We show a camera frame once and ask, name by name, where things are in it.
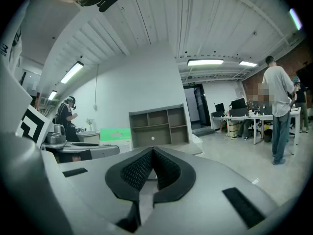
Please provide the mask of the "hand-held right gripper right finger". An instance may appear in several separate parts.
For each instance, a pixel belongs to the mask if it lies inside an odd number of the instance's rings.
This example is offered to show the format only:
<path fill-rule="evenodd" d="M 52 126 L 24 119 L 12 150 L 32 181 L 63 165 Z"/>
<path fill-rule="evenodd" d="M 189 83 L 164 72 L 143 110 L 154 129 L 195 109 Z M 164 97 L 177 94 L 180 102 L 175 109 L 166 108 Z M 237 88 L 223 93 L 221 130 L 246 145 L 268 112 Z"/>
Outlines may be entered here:
<path fill-rule="evenodd" d="M 178 150 L 154 146 L 152 168 L 157 177 L 158 192 L 153 206 L 180 200 L 196 182 L 196 170 L 191 164 L 194 156 Z"/>

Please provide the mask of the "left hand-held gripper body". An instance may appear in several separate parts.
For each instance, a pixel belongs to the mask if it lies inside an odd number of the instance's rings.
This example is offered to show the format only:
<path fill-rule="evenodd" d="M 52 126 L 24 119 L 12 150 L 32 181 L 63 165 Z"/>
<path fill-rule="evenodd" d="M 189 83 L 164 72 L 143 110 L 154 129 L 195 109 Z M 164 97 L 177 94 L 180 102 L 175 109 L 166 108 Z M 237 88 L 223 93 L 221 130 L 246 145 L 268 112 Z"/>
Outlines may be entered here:
<path fill-rule="evenodd" d="M 17 136 L 31 139 L 41 150 L 51 152 L 59 163 L 99 159 L 120 153 L 117 145 L 69 141 L 62 125 L 53 124 L 31 105 L 20 121 Z"/>

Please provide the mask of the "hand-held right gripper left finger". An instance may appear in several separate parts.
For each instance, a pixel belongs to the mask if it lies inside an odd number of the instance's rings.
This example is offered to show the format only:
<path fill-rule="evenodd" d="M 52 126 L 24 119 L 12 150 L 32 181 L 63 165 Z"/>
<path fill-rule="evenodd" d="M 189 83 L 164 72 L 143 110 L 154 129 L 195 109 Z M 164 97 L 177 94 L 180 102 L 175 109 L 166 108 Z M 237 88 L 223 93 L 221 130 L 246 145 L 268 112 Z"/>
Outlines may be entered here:
<path fill-rule="evenodd" d="M 153 170 L 152 160 L 153 148 L 148 147 L 114 164 L 105 175 L 106 184 L 113 194 L 119 199 L 132 202 L 127 216 L 116 223 L 118 227 L 131 233 L 141 226 L 139 193 Z"/>

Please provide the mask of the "green white toothpaste box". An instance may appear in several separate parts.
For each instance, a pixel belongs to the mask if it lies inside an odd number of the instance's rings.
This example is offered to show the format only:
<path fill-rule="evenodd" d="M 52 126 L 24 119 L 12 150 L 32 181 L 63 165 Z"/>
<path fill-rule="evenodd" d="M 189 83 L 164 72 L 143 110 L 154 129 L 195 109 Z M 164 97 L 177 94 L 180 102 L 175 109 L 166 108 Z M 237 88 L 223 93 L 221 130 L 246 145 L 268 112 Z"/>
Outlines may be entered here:
<path fill-rule="evenodd" d="M 130 129 L 100 129 L 100 146 L 118 146 L 119 153 L 132 150 Z"/>

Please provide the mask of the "low white cabinet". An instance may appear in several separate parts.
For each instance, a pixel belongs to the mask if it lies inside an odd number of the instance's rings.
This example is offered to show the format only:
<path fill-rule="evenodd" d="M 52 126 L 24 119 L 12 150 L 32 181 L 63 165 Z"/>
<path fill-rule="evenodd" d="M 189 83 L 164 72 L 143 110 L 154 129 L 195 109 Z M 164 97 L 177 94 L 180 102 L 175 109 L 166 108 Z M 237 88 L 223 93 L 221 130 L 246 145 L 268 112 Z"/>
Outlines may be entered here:
<path fill-rule="evenodd" d="M 203 154 L 203 141 L 198 136 L 192 134 L 192 142 L 201 150 L 200 154 Z"/>

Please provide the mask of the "grey wooden shelf hutch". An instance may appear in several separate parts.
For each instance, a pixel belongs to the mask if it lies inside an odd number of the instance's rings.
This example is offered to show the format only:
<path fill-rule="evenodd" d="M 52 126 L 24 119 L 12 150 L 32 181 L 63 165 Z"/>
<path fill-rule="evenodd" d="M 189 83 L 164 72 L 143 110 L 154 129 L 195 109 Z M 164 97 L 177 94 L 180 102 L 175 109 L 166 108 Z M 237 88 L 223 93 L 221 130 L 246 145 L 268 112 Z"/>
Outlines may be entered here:
<path fill-rule="evenodd" d="M 183 104 L 129 112 L 133 148 L 189 143 Z"/>

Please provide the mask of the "black framed door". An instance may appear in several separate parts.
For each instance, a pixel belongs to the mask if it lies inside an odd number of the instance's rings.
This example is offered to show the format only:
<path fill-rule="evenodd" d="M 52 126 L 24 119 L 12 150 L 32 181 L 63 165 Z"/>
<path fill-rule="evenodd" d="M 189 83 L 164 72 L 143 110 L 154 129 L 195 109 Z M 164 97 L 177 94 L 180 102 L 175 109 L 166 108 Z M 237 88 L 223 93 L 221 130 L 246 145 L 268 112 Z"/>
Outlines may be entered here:
<path fill-rule="evenodd" d="M 202 84 L 184 85 L 184 93 L 192 130 L 211 127 L 209 109 Z"/>

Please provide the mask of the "large black monitor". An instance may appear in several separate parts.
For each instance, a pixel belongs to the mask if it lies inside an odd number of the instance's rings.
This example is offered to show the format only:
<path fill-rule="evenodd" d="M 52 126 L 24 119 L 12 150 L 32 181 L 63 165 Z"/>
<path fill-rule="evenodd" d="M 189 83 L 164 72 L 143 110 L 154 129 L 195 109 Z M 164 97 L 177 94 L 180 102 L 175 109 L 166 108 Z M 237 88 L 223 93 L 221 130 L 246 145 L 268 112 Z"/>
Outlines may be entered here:
<path fill-rule="evenodd" d="M 232 110 L 242 109 L 246 107 L 246 102 L 244 98 L 236 99 L 231 102 Z"/>

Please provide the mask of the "person's white printed shirt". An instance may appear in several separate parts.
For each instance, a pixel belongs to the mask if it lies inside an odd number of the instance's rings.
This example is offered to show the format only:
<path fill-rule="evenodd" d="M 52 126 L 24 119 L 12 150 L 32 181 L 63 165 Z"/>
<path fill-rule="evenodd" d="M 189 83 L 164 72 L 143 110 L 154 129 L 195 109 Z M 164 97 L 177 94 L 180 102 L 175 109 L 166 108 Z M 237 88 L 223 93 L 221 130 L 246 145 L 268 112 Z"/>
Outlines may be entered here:
<path fill-rule="evenodd" d="M 0 32 L 0 70 L 40 74 L 55 41 L 79 8 L 59 0 L 25 0 Z"/>

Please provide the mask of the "long white office table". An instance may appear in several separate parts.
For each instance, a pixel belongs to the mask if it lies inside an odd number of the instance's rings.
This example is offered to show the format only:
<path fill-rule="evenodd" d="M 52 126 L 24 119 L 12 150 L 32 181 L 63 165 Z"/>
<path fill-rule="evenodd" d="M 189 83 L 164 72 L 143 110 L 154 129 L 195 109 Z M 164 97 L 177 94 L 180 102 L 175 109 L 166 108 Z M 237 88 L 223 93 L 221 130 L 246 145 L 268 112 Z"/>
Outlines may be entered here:
<path fill-rule="evenodd" d="M 295 118 L 295 133 L 294 133 L 294 142 L 293 142 L 293 148 L 291 150 L 291 154 L 295 155 L 298 150 L 298 143 L 300 138 L 300 112 L 301 108 L 292 108 L 291 109 L 291 117 Z M 246 119 L 252 119 L 253 120 L 253 144 L 257 144 L 257 126 L 256 121 L 260 120 L 261 122 L 261 139 L 264 138 L 264 121 L 272 121 L 273 115 L 252 115 L 252 116 L 241 116 L 241 117 L 233 117 L 233 116 L 224 116 L 224 117 L 211 117 L 211 120 L 226 120 L 227 125 L 229 125 L 230 120 L 236 120 L 236 121 L 242 121 Z"/>

